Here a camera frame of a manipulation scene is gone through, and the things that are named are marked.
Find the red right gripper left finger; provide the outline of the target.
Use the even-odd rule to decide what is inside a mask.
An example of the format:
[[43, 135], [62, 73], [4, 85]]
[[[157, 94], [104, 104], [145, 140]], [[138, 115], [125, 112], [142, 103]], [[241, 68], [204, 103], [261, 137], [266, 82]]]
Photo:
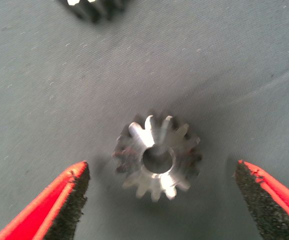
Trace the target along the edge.
[[0, 231], [0, 240], [74, 239], [89, 181], [86, 161], [69, 166]]

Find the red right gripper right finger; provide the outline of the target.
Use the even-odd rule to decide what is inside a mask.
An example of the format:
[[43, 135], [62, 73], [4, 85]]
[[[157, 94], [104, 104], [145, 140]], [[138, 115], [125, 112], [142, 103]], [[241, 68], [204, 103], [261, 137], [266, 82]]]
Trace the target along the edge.
[[289, 240], [289, 188], [265, 170], [239, 160], [235, 181], [264, 240]]

